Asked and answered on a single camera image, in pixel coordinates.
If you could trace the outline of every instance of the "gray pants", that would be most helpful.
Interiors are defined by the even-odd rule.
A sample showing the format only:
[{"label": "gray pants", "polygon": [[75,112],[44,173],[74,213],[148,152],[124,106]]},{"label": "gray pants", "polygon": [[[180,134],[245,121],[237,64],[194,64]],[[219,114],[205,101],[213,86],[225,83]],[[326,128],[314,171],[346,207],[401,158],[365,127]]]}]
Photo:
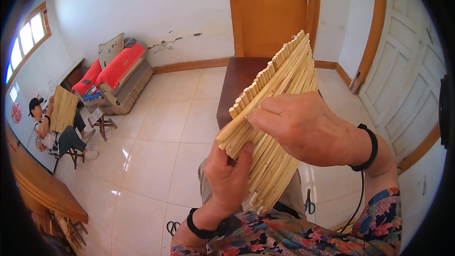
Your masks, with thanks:
[{"label": "gray pants", "polygon": [[[197,177],[199,178],[199,189],[201,192],[202,204],[205,204],[212,197],[212,188],[208,182],[207,176],[204,174],[204,166],[207,161],[207,158],[199,166],[197,170]],[[305,203],[304,197],[302,196],[302,180],[300,179],[299,169],[297,169],[292,176],[289,185],[284,189],[283,194],[279,198],[278,202],[286,205],[289,208],[292,208],[299,214],[300,219],[307,219],[305,214]],[[237,208],[234,214],[240,213],[243,211],[242,205]]]},{"label": "gray pants", "polygon": [[74,116],[73,126],[66,126],[65,130],[63,133],[61,133],[58,140],[60,156],[63,156],[71,148],[71,146],[78,151],[84,152],[84,149],[87,145],[77,135],[76,128],[79,130],[79,132],[82,132],[85,126],[86,124],[82,119],[81,113],[79,112],[79,109],[76,108],[76,115]]}]

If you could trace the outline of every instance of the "black scissors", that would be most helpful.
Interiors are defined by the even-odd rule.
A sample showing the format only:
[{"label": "black scissors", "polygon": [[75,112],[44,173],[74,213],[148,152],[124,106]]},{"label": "black scissors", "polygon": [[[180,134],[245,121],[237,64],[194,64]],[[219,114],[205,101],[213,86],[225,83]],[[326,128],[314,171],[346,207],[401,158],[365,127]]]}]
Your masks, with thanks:
[{"label": "black scissors", "polygon": [[174,221],[169,221],[168,224],[166,225],[166,228],[168,229],[168,232],[171,234],[172,237],[174,237],[175,232],[177,231],[180,223],[179,222],[174,222]]},{"label": "black scissors", "polygon": [[313,202],[311,202],[311,198],[310,198],[310,189],[308,188],[308,191],[307,191],[307,200],[305,201],[305,211],[307,211],[308,209],[308,213],[311,215],[311,214],[314,214],[314,210],[316,209],[316,206],[314,205]]}]

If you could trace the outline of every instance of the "black wristband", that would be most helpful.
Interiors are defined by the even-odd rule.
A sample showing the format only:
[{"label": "black wristband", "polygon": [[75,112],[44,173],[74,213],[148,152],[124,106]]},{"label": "black wristband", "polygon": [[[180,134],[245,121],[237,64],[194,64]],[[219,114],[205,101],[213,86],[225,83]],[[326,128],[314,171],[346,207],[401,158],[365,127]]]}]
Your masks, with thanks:
[{"label": "black wristband", "polygon": [[198,229],[193,223],[193,213],[197,210],[197,208],[192,208],[190,210],[190,214],[187,217],[187,225],[188,228],[194,233],[197,237],[201,239],[212,239],[216,235],[216,230],[205,230],[205,229]]},{"label": "black wristband", "polygon": [[363,163],[361,165],[358,165],[358,166],[351,166],[351,165],[349,165],[349,166],[354,171],[363,171],[363,170],[368,169],[373,164],[373,161],[376,158],[376,155],[378,154],[378,139],[376,139],[376,135],[374,135],[374,133],[371,130],[369,130],[367,128],[367,126],[364,125],[363,123],[361,123],[358,126],[358,128],[366,130],[366,132],[370,136],[370,139],[371,139],[371,155],[370,155],[370,158],[368,159],[367,162],[365,162],[365,163]]}]

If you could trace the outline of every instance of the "brown table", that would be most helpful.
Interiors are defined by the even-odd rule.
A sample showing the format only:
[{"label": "brown table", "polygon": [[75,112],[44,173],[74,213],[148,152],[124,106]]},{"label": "brown table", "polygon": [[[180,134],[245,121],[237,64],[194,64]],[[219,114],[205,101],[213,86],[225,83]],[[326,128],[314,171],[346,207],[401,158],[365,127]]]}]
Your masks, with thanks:
[{"label": "brown table", "polygon": [[259,71],[267,67],[271,58],[230,58],[227,62],[220,103],[218,104],[217,122],[219,129],[232,121],[229,108],[245,88],[253,83]]}]

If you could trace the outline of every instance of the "sofa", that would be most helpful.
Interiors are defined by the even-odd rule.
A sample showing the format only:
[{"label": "sofa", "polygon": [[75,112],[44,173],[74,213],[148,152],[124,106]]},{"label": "sofa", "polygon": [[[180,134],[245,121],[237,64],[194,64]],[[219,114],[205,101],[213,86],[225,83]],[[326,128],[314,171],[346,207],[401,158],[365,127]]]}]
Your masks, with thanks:
[{"label": "sofa", "polygon": [[72,93],[90,112],[99,107],[105,115],[127,114],[153,75],[147,51],[144,43],[135,42],[110,62],[104,62],[104,69],[97,59],[73,86]]}]

